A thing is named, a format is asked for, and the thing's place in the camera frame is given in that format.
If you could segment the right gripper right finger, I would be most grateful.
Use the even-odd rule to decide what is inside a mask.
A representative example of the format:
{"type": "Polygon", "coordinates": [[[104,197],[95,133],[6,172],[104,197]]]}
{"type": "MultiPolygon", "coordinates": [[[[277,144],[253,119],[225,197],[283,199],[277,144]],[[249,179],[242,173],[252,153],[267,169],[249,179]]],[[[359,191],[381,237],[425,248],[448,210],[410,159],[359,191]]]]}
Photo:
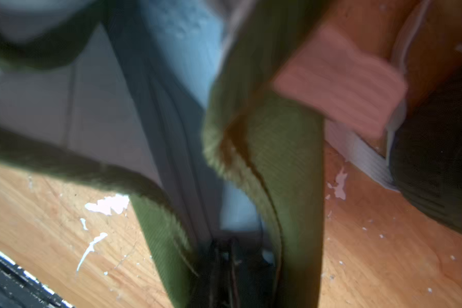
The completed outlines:
{"type": "Polygon", "coordinates": [[[230,306],[270,307],[275,266],[261,254],[245,254],[237,240],[230,241],[230,306]]]}

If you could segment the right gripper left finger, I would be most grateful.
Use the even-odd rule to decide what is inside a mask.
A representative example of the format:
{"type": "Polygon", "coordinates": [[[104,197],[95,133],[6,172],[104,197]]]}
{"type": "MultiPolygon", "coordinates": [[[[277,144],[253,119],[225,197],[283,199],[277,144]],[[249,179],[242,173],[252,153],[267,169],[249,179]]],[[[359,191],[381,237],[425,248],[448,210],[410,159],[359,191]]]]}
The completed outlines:
{"type": "Polygon", "coordinates": [[[229,295],[230,240],[214,240],[201,260],[192,291],[192,307],[231,307],[229,295]]]}

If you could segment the green canvas shoe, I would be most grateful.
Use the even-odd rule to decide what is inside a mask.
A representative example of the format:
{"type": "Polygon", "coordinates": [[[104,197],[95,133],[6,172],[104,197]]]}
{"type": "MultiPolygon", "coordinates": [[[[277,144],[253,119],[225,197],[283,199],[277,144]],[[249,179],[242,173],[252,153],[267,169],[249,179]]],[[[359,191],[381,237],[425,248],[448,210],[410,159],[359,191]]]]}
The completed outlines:
{"type": "MultiPolygon", "coordinates": [[[[109,1],[0,1],[0,162],[128,196],[175,307],[192,307],[212,241],[192,242],[162,189],[110,43],[109,1]]],[[[324,1],[206,1],[222,55],[201,130],[207,165],[255,205],[245,254],[275,266],[270,307],[316,307],[323,248],[323,117],[272,78],[324,1]]]]}
{"type": "Polygon", "coordinates": [[[462,234],[462,67],[399,128],[389,169],[412,206],[462,234]]]}

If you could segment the grey insole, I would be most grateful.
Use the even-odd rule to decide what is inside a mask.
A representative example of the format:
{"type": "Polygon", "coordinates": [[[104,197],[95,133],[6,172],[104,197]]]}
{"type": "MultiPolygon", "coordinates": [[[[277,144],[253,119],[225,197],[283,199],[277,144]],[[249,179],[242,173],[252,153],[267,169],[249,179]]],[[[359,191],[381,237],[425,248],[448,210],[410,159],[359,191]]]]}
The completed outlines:
{"type": "Polygon", "coordinates": [[[255,205],[206,163],[201,130],[222,55],[206,1],[109,1],[104,20],[155,169],[190,240],[265,235],[255,205]]]}

